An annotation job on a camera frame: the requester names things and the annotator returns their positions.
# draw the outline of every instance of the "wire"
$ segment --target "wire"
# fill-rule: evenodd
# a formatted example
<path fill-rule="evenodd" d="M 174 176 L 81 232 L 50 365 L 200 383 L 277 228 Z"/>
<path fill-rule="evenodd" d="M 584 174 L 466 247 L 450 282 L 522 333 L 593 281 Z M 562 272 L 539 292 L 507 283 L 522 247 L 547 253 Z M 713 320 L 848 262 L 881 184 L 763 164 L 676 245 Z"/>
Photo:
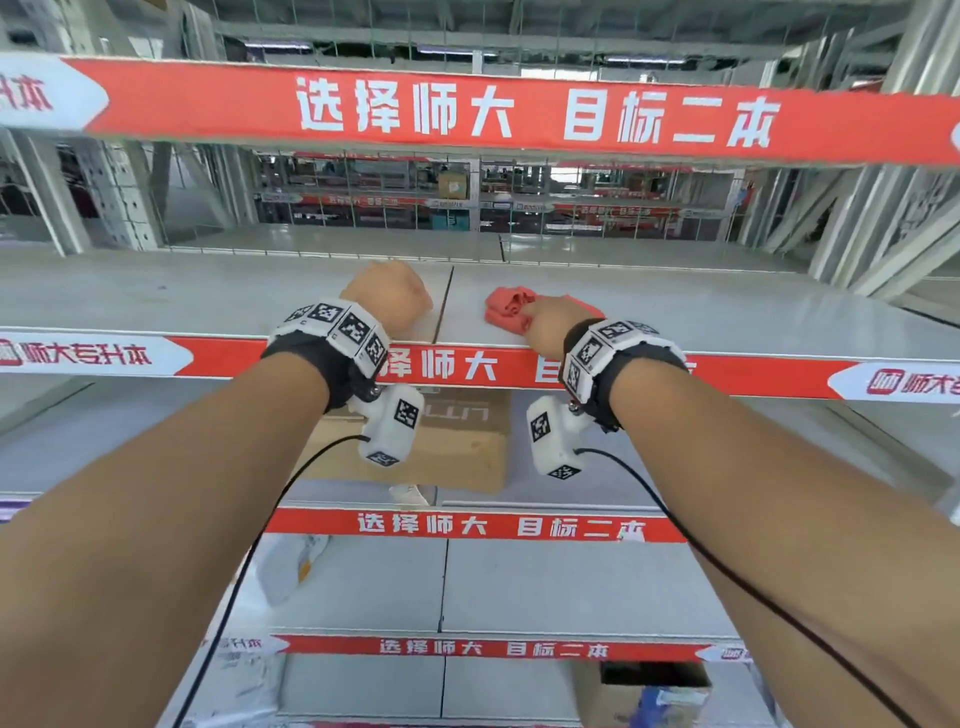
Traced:
<path fill-rule="evenodd" d="M 361 442 L 368 443 L 370 438 L 366 435 L 347 435 L 347 437 L 341 437 L 339 440 L 334 440 L 332 443 L 327 443 L 322 448 L 314 452 L 309 459 L 303 463 L 303 465 L 297 468 L 297 471 L 290 476 L 287 484 L 283 486 L 283 490 L 280 491 L 280 496 L 276 499 L 276 505 L 270 512 L 270 518 L 268 518 L 263 524 L 263 528 L 260 529 L 260 532 L 256 534 L 256 538 L 253 539 L 253 543 L 250 545 L 250 550 L 247 551 L 247 555 L 244 557 L 243 564 L 240 566 L 240 571 L 237 573 L 236 581 L 233 583 L 233 589 L 230 590 L 230 596 L 227 599 L 227 608 L 224 610 L 224 615 L 220 617 L 220 624 L 217 625 L 217 631 L 214 633 L 213 639 L 210 641 L 210 648 L 206 651 L 204 662 L 200 665 L 200 671 L 197 673 L 197 677 L 193 679 L 193 684 L 190 686 L 190 692 L 187 693 L 186 698 L 183 700 L 183 705 L 180 706 L 180 712 L 177 713 L 177 717 L 174 719 L 173 728 L 182 727 L 183 722 L 186 720 L 186 714 L 189 713 L 190 706 L 193 704 L 194 698 L 197 697 L 197 691 L 200 689 L 200 685 L 206 677 L 206 671 L 209 669 L 210 663 L 213 662 L 213 655 L 217 652 L 217 645 L 220 644 L 220 640 L 224 636 L 224 630 L 227 628 L 227 620 L 230 619 L 230 613 L 233 611 L 233 604 L 237 600 L 237 595 L 240 593 L 240 585 L 243 584 L 244 577 L 247 575 L 247 569 L 250 567 L 250 563 L 253 559 L 253 553 L 256 551 L 257 546 L 259 546 L 260 539 L 263 537 L 263 532 L 267 530 L 267 524 L 270 523 L 270 519 L 274 516 L 275 510 L 280 505 L 283 497 L 287 495 L 287 491 L 290 490 L 290 487 L 297 482 L 297 478 L 303 475 L 303 472 L 313 465 L 317 458 L 326 453 L 328 450 L 333 449 L 348 440 L 360 440 Z"/>
<path fill-rule="evenodd" d="M 769 609 L 791 627 L 800 632 L 804 637 L 810 640 L 812 643 L 816 644 L 820 649 L 827 653 L 836 663 L 846 670 L 853 679 L 855 679 L 860 685 L 867 689 L 870 694 L 875 697 L 883 706 L 889 710 L 897 719 L 907 726 L 907 728 L 923 728 L 921 724 L 909 713 L 907 713 L 903 708 L 898 705 L 890 695 L 888 695 L 883 688 L 881 688 L 877 683 L 871 680 L 867 675 L 865 675 L 860 669 L 854 665 L 850 660 L 841 655 L 836 648 L 824 640 L 820 635 L 811 630 L 809 627 L 804 625 L 799 619 L 787 612 L 783 607 L 781 607 L 777 602 L 771 599 L 769 596 L 761 592 L 757 587 L 747 581 L 745 578 L 740 576 L 726 564 L 724 564 L 720 559 L 712 554 L 712 552 L 704 546 L 700 540 L 690 533 L 686 526 L 680 523 L 680 519 L 674 516 L 670 510 L 666 507 L 663 501 L 660 499 L 660 496 L 654 491 L 650 484 L 644 479 L 644 477 L 627 465 L 623 460 L 618 458 L 616 455 L 610 454 L 605 450 L 595 449 L 595 448 L 576 448 L 573 451 L 575 454 L 579 455 L 584 452 L 594 452 L 597 455 L 603 455 L 606 458 L 610 458 L 614 463 L 619 465 L 630 475 L 636 478 L 637 482 L 643 486 L 643 489 L 650 494 L 650 497 L 654 500 L 657 507 L 663 511 L 663 515 L 676 526 L 677 530 L 680 531 L 681 535 L 689 542 L 693 548 L 695 548 L 701 556 L 703 556 L 707 561 L 717 569 L 720 573 L 730 579 L 736 586 L 746 592 L 748 595 L 752 596 L 756 601 L 762 604 L 764 607 Z"/>

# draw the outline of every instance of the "forearm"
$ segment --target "forearm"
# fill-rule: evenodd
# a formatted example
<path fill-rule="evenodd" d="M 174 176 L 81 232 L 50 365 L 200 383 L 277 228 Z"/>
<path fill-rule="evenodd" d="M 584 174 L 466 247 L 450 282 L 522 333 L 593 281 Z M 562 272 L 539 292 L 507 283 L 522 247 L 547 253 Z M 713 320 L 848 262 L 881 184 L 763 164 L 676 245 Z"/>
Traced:
<path fill-rule="evenodd" d="M 272 356 L 4 526 L 0 723 L 151 725 L 327 398 L 313 367 Z"/>
<path fill-rule="evenodd" d="M 960 533 L 946 519 L 658 362 L 633 362 L 612 406 L 668 507 L 722 562 L 874 672 L 899 671 L 901 686 L 912 677 L 934 700 L 956 701 L 948 676 L 960 667 L 960 589 L 945 574 L 960 569 Z M 815 707 L 820 724 L 858 724 L 864 714 L 852 706 L 865 693 L 791 627 L 707 573 L 761 666 L 777 676 L 785 707 Z M 832 694 L 822 676 L 834 672 L 841 694 L 833 702 L 850 712 L 825 716 L 828 705 L 813 706 L 809 691 Z M 948 710 L 960 716 L 956 702 Z M 788 714 L 798 728 L 809 725 L 802 713 Z"/>

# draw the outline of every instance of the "hand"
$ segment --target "hand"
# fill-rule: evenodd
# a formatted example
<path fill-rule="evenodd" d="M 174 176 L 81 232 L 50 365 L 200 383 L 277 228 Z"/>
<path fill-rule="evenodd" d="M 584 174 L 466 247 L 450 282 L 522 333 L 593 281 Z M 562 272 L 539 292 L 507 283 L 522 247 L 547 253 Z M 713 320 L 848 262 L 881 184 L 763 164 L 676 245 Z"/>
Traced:
<path fill-rule="evenodd" d="M 420 276 L 399 260 L 371 263 L 349 283 L 340 298 L 366 308 L 391 338 L 407 331 L 433 308 Z"/>
<path fill-rule="evenodd" d="M 554 361 L 564 360 L 567 333 L 581 321 L 594 318 L 578 303 L 551 296 L 537 296 L 537 300 L 523 306 L 520 313 L 530 317 L 526 333 L 530 348 Z"/>

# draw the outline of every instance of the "person's left arm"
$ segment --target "person's left arm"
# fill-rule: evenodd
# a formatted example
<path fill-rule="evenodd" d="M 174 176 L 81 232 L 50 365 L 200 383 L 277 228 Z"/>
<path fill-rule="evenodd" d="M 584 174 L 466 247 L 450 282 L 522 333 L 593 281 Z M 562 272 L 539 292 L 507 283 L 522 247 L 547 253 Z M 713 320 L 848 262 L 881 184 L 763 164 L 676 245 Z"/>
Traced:
<path fill-rule="evenodd" d="M 430 307 L 395 262 L 342 297 L 388 333 Z M 0 725 L 156 725 L 328 399 L 313 365 L 274 354 L 3 526 Z"/>

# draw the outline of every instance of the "red rag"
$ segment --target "red rag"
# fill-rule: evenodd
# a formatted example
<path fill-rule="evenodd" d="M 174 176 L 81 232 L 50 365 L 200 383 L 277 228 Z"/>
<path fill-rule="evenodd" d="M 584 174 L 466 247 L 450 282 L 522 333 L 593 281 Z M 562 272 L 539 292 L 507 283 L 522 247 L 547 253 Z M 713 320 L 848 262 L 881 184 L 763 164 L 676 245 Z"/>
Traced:
<path fill-rule="evenodd" d="M 581 305 L 597 318 L 606 318 L 603 311 L 599 308 L 578 301 L 572 296 L 564 296 L 564 298 Z M 522 336 L 530 327 L 530 317 L 521 314 L 520 310 L 523 306 L 528 303 L 533 303 L 536 299 L 537 294 L 523 286 L 518 286 L 517 288 L 497 288 L 487 297 L 487 310 L 484 313 L 484 321 L 496 327 L 503 328 L 510 333 Z"/>

